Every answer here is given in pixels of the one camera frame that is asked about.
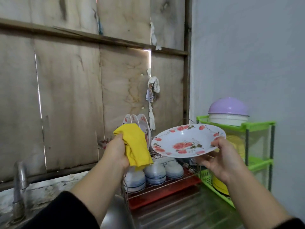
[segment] metal faucet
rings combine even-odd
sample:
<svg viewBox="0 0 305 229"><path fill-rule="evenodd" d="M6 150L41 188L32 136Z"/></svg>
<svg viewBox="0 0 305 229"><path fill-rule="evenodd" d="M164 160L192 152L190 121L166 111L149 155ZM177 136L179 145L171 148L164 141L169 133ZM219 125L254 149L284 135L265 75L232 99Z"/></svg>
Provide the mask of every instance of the metal faucet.
<svg viewBox="0 0 305 229"><path fill-rule="evenodd" d="M12 223L17 223L25 218L24 199L21 190L27 188L26 168L23 162L14 164L14 201Z"/></svg>

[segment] yellow container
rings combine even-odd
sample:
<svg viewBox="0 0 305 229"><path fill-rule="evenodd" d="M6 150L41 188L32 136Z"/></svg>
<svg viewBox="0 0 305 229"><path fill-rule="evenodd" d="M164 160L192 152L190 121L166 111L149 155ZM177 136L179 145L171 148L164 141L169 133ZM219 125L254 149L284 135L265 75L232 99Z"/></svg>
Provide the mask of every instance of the yellow container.
<svg viewBox="0 0 305 229"><path fill-rule="evenodd" d="M235 136L235 135L228 135L227 140L234 146L234 148L237 150L238 154L245 161L246 151L245 151L245 144L244 144L243 140L240 137ZM212 175L212 183L216 190L218 190L219 192L221 192L223 194L229 195L227 186L214 175Z"/></svg>

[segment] green plastic shelf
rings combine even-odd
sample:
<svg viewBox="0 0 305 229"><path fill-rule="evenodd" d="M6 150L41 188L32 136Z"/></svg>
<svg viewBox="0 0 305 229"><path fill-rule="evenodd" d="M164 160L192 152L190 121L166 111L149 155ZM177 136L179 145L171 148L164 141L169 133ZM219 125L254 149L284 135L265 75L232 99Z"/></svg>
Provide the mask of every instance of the green plastic shelf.
<svg viewBox="0 0 305 229"><path fill-rule="evenodd" d="M275 121L268 121L268 122L257 122L257 123L245 122L242 123L241 126L232 126L232 125L212 123L209 121L209 116L197 116L196 119L202 124L215 125L222 129L233 130L238 132L245 132L246 129L248 129L250 132L266 130L271 125L275 125Z"/></svg>
<svg viewBox="0 0 305 229"><path fill-rule="evenodd" d="M268 160L262 160L260 158L255 158L255 157L249 157L249 170L252 172L259 171L262 169L267 168L269 165L273 164L272 159ZM201 181L209 188L211 189L215 194L217 194L219 197L221 197L223 200L225 200L228 204L234 207L234 204L231 200L230 197L225 196L221 193L219 193L212 184L212 177L208 169L201 171L200 174L200 179Z"/></svg>

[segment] purple lid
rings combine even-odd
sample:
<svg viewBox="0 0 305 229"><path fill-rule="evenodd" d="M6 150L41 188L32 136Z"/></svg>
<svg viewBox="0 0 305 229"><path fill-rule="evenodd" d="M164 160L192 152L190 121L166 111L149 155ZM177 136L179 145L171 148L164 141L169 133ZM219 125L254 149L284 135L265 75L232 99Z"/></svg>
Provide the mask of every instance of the purple lid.
<svg viewBox="0 0 305 229"><path fill-rule="evenodd" d="M249 116L248 107L240 100L233 97L225 97L216 100L211 104L209 113Z"/></svg>

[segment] black sleeve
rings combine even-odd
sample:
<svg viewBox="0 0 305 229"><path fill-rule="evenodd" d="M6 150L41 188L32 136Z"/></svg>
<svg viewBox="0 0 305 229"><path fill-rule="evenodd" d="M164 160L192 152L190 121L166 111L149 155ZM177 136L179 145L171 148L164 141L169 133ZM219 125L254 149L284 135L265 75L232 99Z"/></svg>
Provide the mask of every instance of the black sleeve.
<svg viewBox="0 0 305 229"><path fill-rule="evenodd" d="M293 218L277 226L275 229L287 229L287 228L304 229L305 225L300 219Z"/></svg>
<svg viewBox="0 0 305 229"><path fill-rule="evenodd" d="M99 229L99 225L95 217L77 197L64 191L22 227L22 229L27 228Z"/></svg>

